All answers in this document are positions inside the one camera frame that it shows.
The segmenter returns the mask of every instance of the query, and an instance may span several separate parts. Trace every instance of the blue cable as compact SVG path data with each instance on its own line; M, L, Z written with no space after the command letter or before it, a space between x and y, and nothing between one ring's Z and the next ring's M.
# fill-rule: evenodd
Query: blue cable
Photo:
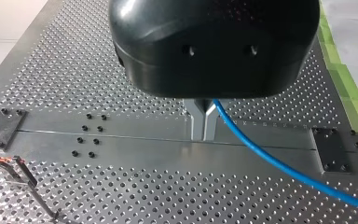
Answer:
M222 107L220 102L216 99L213 99L213 103L216 105L217 110L219 111L220 116L223 118L223 120L226 122L228 128L234 132L234 134L248 147L250 148L255 154L257 154L259 157L264 159L265 161L269 162L270 164L274 165L281 171L287 173L288 175L292 176L293 178L303 182L306 185L313 186L317 190L328 194L332 197L340 199L342 202L351 204L353 206L358 207L358 199L343 193L339 190L332 189L328 187L327 185L316 181L306 175L301 174L299 171L293 169L292 167L284 164L282 161L279 161L278 159L274 158L273 156L269 155L265 150L263 150L261 147L256 145L252 140L250 140L238 127L235 125L235 123L231 120L231 118L226 113L225 109Z

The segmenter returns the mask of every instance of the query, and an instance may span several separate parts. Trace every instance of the white floor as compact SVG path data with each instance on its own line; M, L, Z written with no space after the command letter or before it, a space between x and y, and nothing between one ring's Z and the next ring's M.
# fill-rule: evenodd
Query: white floor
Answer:
M48 0L0 0L0 63Z

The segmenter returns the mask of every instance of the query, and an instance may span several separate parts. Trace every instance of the perforated table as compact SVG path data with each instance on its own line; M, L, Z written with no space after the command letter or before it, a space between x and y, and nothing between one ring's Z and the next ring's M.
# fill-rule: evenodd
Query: perforated table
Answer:
M6 154L27 161L59 221L358 223L357 208L262 161L221 119L214 141L191 141L181 99L150 96L126 79L106 10L107 0L49 0L0 66L0 109L28 111ZM272 155L358 197L358 138L317 40L286 91L230 100L227 112ZM312 127L340 132L351 174L321 170ZM11 189L4 175L0 223L47 222L27 191Z

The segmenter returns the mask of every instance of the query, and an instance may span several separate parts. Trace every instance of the black plastic cover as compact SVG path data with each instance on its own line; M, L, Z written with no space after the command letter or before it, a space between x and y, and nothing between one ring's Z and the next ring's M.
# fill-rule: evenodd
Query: black plastic cover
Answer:
M120 62L140 90L176 98L256 98L298 77L318 0L112 0Z

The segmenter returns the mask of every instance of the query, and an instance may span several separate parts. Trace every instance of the hole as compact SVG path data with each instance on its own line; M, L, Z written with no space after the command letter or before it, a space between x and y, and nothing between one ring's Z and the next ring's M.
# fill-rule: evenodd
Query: hole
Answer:
M191 45L183 45L182 52L189 57L193 57L196 53L196 49Z
M254 57L257 55L258 46L255 45L247 45L243 48L243 54L246 56Z

